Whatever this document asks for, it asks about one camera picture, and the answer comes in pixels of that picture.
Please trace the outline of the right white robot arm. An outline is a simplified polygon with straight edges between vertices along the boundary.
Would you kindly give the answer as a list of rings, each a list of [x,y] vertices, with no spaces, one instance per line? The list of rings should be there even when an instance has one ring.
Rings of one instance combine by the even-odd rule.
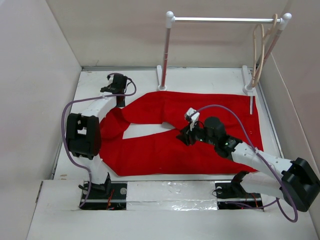
[[[234,163],[251,167],[265,175],[266,181],[248,171],[237,173],[232,179],[231,191],[237,197],[253,192],[255,185],[263,194],[285,200],[295,210],[307,212],[320,193],[320,180],[307,160],[295,160],[270,155],[234,136],[227,134],[217,117],[208,117],[201,126],[188,117],[177,139],[186,146],[202,142],[213,146],[218,156]]]

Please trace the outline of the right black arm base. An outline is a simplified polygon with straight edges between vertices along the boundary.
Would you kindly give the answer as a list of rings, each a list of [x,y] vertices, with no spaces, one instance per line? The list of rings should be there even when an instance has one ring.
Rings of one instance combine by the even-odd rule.
[[[259,193],[246,192],[240,185],[248,171],[241,171],[232,180],[216,181],[212,195],[217,198],[219,210],[255,209],[263,206],[262,197]]]

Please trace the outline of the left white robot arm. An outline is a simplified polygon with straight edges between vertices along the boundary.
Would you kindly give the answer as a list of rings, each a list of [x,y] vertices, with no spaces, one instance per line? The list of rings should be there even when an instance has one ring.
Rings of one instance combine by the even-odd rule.
[[[66,146],[69,153],[77,158],[78,164],[89,169],[91,191],[100,198],[111,194],[110,177],[99,156],[102,147],[100,123],[106,114],[125,106],[125,93],[132,80],[121,73],[110,73],[110,84],[100,89],[98,97],[80,113],[70,113],[66,121]]]

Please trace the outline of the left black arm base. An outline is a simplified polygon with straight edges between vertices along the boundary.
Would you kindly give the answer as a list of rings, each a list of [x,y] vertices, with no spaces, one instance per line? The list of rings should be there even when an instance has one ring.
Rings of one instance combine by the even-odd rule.
[[[126,182],[111,182],[106,189],[103,186],[98,187],[97,184],[92,184],[88,198],[83,203],[88,186],[88,183],[85,183],[84,186],[79,185],[79,188],[82,190],[80,200],[81,210],[126,210],[128,186]]]

